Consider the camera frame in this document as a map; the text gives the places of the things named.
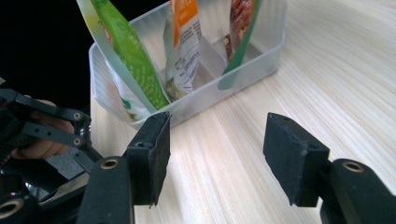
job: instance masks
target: translucent plastic container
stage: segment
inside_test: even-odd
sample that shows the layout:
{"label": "translucent plastic container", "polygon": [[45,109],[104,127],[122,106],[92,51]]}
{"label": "translucent plastic container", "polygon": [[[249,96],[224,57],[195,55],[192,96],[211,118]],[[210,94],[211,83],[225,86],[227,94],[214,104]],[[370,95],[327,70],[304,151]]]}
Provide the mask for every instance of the translucent plastic container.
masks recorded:
{"label": "translucent plastic container", "polygon": [[[194,80],[195,90],[158,112],[172,114],[171,126],[207,109],[252,83],[269,76],[278,68],[285,35],[286,0],[262,0],[262,6],[241,66],[222,74],[226,66],[223,37],[229,33],[231,0],[197,0],[204,41],[200,47],[200,65]],[[150,59],[161,74],[165,69],[163,29],[168,3],[131,21]],[[105,58],[93,44],[89,52],[92,91],[97,103],[120,121],[138,130],[146,119],[131,121],[123,108]]]}

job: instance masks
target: black mechanical part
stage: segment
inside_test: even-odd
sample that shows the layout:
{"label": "black mechanical part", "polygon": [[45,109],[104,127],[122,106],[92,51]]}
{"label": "black mechanical part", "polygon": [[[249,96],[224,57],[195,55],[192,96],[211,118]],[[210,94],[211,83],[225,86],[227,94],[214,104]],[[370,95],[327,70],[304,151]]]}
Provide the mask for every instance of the black mechanical part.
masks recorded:
{"label": "black mechanical part", "polygon": [[[3,197],[0,198],[0,222],[134,223],[134,205],[152,205],[159,200],[170,158],[170,118],[169,112],[148,118],[122,157],[109,157],[99,161],[85,157],[84,160],[92,163],[88,184],[85,182],[81,185],[79,182],[77,188],[66,193],[52,192],[39,201],[21,187],[24,182],[18,179],[21,178],[20,175],[14,175],[18,178],[6,178],[9,174],[1,174],[1,180],[6,179],[7,183],[0,183],[1,189],[4,189]],[[30,175],[34,175],[36,169],[29,169]],[[45,173],[42,176],[47,177],[54,176],[47,171],[37,173]],[[75,176],[65,185],[84,175],[86,174]],[[56,188],[56,185],[49,185],[49,188]]]}
{"label": "black mechanical part", "polygon": [[290,200],[312,207],[323,200],[324,224],[396,223],[396,197],[358,161],[327,161],[330,150],[294,120],[269,113],[263,154]]}
{"label": "black mechanical part", "polygon": [[346,223],[396,223],[396,197],[370,167],[338,159],[329,178]]}
{"label": "black mechanical part", "polygon": [[263,154],[288,195],[290,205],[315,207],[315,180],[324,170],[330,150],[294,120],[269,113]]}
{"label": "black mechanical part", "polygon": [[90,173],[78,212],[77,224],[131,223],[131,182],[128,161],[108,157],[98,161]]}
{"label": "black mechanical part", "polygon": [[[0,162],[12,149],[24,148],[34,139],[47,139],[76,147],[81,152],[76,161],[87,171],[103,157],[92,148],[91,118],[81,111],[47,105],[10,89],[0,89]],[[34,123],[30,115],[40,111],[72,123],[74,133],[65,133]]]}
{"label": "black mechanical part", "polygon": [[170,118],[168,112],[148,118],[122,155],[130,165],[135,205],[158,203],[171,155]]}

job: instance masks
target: food package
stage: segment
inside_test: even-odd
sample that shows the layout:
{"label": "food package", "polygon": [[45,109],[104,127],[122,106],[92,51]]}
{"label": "food package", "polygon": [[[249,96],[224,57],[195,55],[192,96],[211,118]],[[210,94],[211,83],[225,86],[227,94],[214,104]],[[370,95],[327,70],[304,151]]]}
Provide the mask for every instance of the food package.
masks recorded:
{"label": "food package", "polygon": [[[224,37],[229,63],[223,74],[227,74],[242,64],[261,3],[262,0],[232,0],[230,33]],[[219,88],[221,90],[230,89],[233,86],[235,76],[223,79],[219,83]]]}
{"label": "food package", "polygon": [[168,105],[157,71],[134,27],[109,0],[78,0],[78,6],[124,106],[132,113],[130,117],[141,119]]}
{"label": "food package", "polygon": [[193,91],[199,64],[201,26],[195,0],[170,0],[163,31],[166,92],[175,101]]}

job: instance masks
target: wood grain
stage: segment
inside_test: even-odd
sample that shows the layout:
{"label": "wood grain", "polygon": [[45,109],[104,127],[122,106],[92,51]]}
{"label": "wood grain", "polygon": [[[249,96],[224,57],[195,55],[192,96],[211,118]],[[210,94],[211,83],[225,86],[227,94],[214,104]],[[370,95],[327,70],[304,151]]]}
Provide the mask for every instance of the wood grain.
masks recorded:
{"label": "wood grain", "polygon": [[[396,3],[289,0],[276,73],[178,124],[157,206],[137,223],[320,223],[290,206],[262,155],[268,112],[295,119],[330,160],[370,166],[396,193]],[[92,99],[93,146],[120,155],[136,131]]]}

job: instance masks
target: human hand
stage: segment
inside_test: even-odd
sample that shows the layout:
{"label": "human hand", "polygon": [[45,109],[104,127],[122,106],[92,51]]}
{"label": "human hand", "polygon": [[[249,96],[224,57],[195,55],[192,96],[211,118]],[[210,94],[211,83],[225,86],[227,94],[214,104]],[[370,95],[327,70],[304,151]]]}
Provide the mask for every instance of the human hand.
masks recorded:
{"label": "human hand", "polygon": [[[47,105],[55,105],[53,102],[50,101],[39,101]],[[37,124],[49,126],[51,128],[67,133],[74,132],[73,125],[66,120],[57,119],[39,111],[33,112],[30,117]],[[54,155],[64,154],[69,148],[69,146],[52,142],[50,140],[36,139],[25,148],[15,148],[14,150],[12,150],[11,154],[7,158],[9,159],[9,157],[12,157],[14,159],[46,159]]]}

